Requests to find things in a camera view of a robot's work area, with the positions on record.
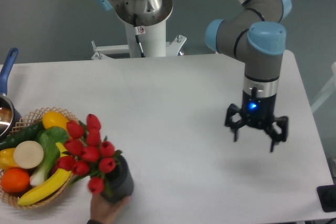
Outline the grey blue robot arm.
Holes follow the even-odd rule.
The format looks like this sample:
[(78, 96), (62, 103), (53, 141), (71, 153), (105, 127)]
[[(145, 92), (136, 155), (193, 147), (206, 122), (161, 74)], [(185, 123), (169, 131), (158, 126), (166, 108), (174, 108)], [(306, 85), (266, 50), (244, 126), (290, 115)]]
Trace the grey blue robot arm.
[[(104, 10), (114, 9), (124, 23), (132, 58), (164, 57), (166, 20), (172, 0), (96, 0)], [(274, 108), (286, 48), (281, 21), (290, 13), (291, 0), (239, 0), (243, 12), (232, 20), (217, 19), (206, 28), (208, 48), (245, 65), (241, 106), (231, 104), (225, 125), (237, 134), (249, 126), (263, 130), (277, 145), (288, 137), (289, 120), (276, 117)]]

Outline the person's hand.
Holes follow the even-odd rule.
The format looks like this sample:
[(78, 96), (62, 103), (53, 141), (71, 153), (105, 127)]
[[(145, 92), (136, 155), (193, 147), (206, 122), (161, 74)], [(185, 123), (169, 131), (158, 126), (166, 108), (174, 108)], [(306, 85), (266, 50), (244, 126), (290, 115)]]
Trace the person's hand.
[(121, 209), (129, 202), (126, 196), (115, 204), (106, 201), (101, 195), (92, 195), (90, 202), (90, 218), (87, 223), (113, 223)]

